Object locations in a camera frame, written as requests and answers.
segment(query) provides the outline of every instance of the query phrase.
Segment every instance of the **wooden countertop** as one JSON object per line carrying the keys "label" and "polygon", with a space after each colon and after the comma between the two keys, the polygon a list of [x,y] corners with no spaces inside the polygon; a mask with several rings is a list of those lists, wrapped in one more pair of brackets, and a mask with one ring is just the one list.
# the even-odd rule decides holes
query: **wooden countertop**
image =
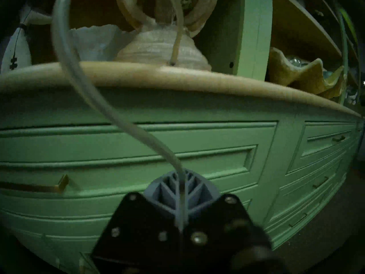
{"label": "wooden countertop", "polygon": [[[156,88],[254,96],[329,108],[361,117],[338,103],[290,87],[251,78],[168,66],[120,62],[81,62],[98,87]],[[40,64],[0,75],[0,93],[70,86],[59,63]]]}

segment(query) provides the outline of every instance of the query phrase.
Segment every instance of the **cabinet drawer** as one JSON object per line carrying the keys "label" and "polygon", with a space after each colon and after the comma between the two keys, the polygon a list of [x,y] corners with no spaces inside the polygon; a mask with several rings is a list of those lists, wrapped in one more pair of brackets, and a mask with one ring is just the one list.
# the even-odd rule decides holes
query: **cabinet drawer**
{"label": "cabinet drawer", "polygon": [[320,169],[281,187],[273,206],[272,216],[275,217],[285,209],[299,203],[307,195],[321,188],[330,178],[333,178],[345,155],[346,151]]}
{"label": "cabinet drawer", "polygon": [[[257,198],[257,186],[252,186],[248,188],[244,188],[241,190],[237,190],[232,192],[237,195],[241,200],[246,209],[248,209],[248,213],[250,214],[249,204],[252,200],[256,200]],[[0,209],[0,218],[3,222],[3,225],[9,229],[18,229],[24,230],[32,233],[42,233],[47,236],[64,236],[64,237],[86,237],[86,236],[100,236],[103,232],[104,228],[108,224],[112,214],[115,211],[115,208],[111,206],[109,214],[93,214],[92,208],[100,204],[98,201],[98,197],[92,199],[92,202],[89,201],[90,210],[83,212],[82,210],[74,210],[79,205],[75,204],[75,202],[71,200],[63,200],[62,202],[53,202],[51,199],[47,199],[42,201],[44,204],[48,204],[52,206],[54,209],[46,207],[48,213],[44,211],[42,212],[42,217],[40,218],[37,214],[37,210],[30,211],[33,214],[26,214],[26,211],[21,213],[14,212],[14,209],[17,208],[18,211],[21,211],[21,206],[17,206],[12,208],[8,206],[7,210]],[[68,209],[70,209],[69,214],[76,215],[74,218],[68,216]],[[250,214],[252,219],[255,219],[255,214]]]}
{"label": "cabinet drawer", "polygon": [[338,158],[341,154],[343,153],[347,153],[349,151],[349,147],[352,144],[346,144],[344,147],[342,147],[341,149],[335,151],[334,153],[326,156],[325,158],[322,158],[321,160],[308,165],[304,168],[301,168],[299,170],[290,172],[288,174],[285,175],[285,182],[287,184],[290,184],[300,178],[303,178],[311,173],[313,173],[314,171],[321,169],[322,167],[326,166],[328,163],[333,162],[336,158]]}
{"label": "cabinet drawer", "polygon": [[305,122],[288,171],[310,165],[350,143],[355,126],[355,123]]}
{"label": "cabinet drawer", "polygon": [[80,261],[88,272],[93,266],[85,253],[91,253],[98,237],[51,237],[39,233],[12,229],[15,237],[31,252],[52,266],[67,273],[78,273]]}
{"label": "cabinet drawer", "polygon": [[[238,196],[246,210],[256,196],[257,186],[230,192]],[[38,218],[88,219],[111,217],[124,194],[89,198],[24,198],[0,194],[0,207],[7,213]]]}
{"label": "cabinet drawer", "polygon": [[[275,122],[146,125],[182,160],[184,167],[213,180],[220,191],[258,181]],[[64,174],[74,184],[64,197],[143,190],[172,170],[162,157],[112,126],[46,135],[24,130],[0,137],[0,181],[56,185]]]}
{"label": "cabinet drawer", "polygon": [[306,200],[304,204],[293,208],[288,211],[280,221],[270,225],[265,229],[267,234],[273,241],[284,236],[291,230],[295,231],[303,226],[307,222],[308,216],[315,212],[321,201],[323,200],[326,191],[331,188],[332,183],[328,184],[323,190],[315,193],[309,200]]}

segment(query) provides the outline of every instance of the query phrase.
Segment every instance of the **dark floor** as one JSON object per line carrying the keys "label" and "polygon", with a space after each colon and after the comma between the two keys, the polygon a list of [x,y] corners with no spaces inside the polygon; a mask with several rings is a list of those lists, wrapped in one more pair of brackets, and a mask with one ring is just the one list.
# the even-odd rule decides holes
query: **dark floor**
{"label": "dark floor", "polygon": [[[7,273],[62,273],[22,247],[13,236],[1,230],[0,235],[0,265]],[[331,201],[274,252],[293,274],[360,273],[365,264],[365,162],[354,162]],[[21,262],[14,263],[14,258]]]}

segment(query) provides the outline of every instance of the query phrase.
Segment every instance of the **wooden shelf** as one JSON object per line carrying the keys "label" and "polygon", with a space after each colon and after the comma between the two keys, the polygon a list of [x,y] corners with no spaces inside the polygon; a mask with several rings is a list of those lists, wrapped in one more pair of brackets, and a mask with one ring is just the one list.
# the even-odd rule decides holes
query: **wooden shelf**
{"label": "wooden shelf", "polygon": [[309,13],[313,13],[315,10],[323,13],[324,17],[329,20],[339,23],[338,18],[330,5],[325,0],[305,0],[306,10]]}
{"label": "wooden shelf", "polygon": [[325,68],[342,62],[338,46],[296,0],[273,0],[271,46],[309,61],[321,58]]}

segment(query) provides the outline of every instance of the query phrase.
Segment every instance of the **drawer handle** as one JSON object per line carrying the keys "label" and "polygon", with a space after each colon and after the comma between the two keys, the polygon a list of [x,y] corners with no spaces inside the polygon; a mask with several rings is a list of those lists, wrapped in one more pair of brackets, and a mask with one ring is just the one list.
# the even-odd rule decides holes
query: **drawer handle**
{"label": "drawer handle", "polygon": [[322,183],[320,183],[320,184],[318,184],[318,185],[313,185],[313,187],[314,187],[315,189],[319,188],[319,187],[320,187],[321,185],[323,185],[326,181],[328,181],[328,179],[329,179],[329,177],[325,176],[325,180],[324,180]]}
{"label": "drawer handle", "polygon": [[292,227],[294,227],[296,224],[298,224],[301,220],[303,220],[305,217],[307,216],[307,213],[304,213],[304,215],[303,215],[303,217],[302,218],[300,218],[295,224],[289,224],[289,226],[292,228]]}
{"label": "drawer handle", "polygon": [[59,180],[58,184],[55,186],[37,186],[37,185],[25,185],[21,183],[0,182],[0,189],[32,191],[39,193],[63,193],[69,182],[70,179],[68,175],[64,175]]}
{"label": "drawer handle", "polygon": [[346,136],[341,136],[340,138],[333,138],[332,140],[335,141],[335,142],[340,142],[342,140],[345,140],[346,139]]}

